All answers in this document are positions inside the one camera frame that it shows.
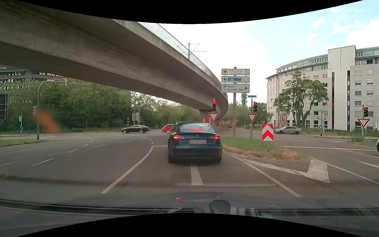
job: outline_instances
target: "license plate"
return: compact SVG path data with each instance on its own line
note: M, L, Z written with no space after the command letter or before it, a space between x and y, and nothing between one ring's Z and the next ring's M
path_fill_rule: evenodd
M207 144L207 140L190 140L189 141L190 144Z

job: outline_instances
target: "rear windshield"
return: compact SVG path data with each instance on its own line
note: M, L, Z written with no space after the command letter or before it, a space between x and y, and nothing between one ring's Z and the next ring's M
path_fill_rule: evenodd
M183 124L179 129L181 132L213 132L209 124Z

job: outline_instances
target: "red and white chevron sign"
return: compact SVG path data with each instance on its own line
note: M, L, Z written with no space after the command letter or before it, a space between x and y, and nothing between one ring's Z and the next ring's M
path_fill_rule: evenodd
M274 141L273 135L273 125L272 124L261 124L263 141Z

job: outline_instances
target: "traffic light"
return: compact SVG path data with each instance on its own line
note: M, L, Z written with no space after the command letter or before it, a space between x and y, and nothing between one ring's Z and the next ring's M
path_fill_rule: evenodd
M368 117L368 107L363 108L363 116L364 116L364 118Z

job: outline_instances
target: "silver sedan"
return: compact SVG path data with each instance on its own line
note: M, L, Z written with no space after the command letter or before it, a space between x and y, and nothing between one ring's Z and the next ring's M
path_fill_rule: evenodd
M275 129L274 130L275 133L278 133L278 134L284 134L284 133L289 133L289 134L300 134L302 133L302 129L300 128L297 128L297 127L290 127L290 126L287 126L287 127L282 127L282 128L278 128L278 129Z

